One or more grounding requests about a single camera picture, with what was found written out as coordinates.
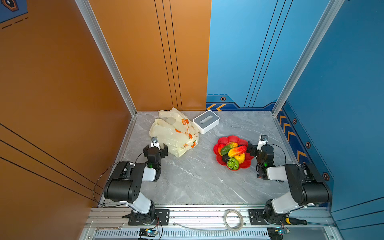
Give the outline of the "cream plastic bag orange prints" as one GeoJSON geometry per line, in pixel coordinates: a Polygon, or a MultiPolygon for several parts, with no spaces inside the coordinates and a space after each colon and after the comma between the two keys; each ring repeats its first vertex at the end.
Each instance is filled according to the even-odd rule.
{"type": "Polygon", "coordinates": [[[199,130],[186,115],[175,108],[158,113],[149,136],[157,137],[161,145],[167,145],[170,154],[181,157],[199,144],[199,130]]]}

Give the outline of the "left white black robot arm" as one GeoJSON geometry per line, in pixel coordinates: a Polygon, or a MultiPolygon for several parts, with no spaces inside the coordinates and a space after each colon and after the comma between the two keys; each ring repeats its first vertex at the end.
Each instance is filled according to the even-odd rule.
{"type": "Polygon", "coordinates": [[[132,209],[130,214],[122,216],[123,219],[129,219],[131,225],[151,225],[160,220],[154,201],[141,193],[141,186],[143,182],[159,180],[161,160],[167,156],[167,145],[160,147],[158,143],[152,143],[144,148],[147,162],[134,164],[121,161],[109,177],[104,188],[104,197],[132,209]]]}

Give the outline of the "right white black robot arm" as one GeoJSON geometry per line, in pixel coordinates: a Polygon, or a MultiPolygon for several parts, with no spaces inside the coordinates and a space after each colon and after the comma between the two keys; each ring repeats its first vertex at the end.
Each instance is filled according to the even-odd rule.
{"type": "Polygon", "coordinates": [[[268,225],[304,225],[306,220],[290,217],[290,213],[308,205],[324,204],[331,201],[329,188],[318,177],[315,168],[307,164],[274,165],[272,145],[248,143],[247,152],[257,159],[258,177],[266,181],[287,182],[289,191],[266,202],[263,210],[250,210],[251,224],[265,222],[268,225]]]}

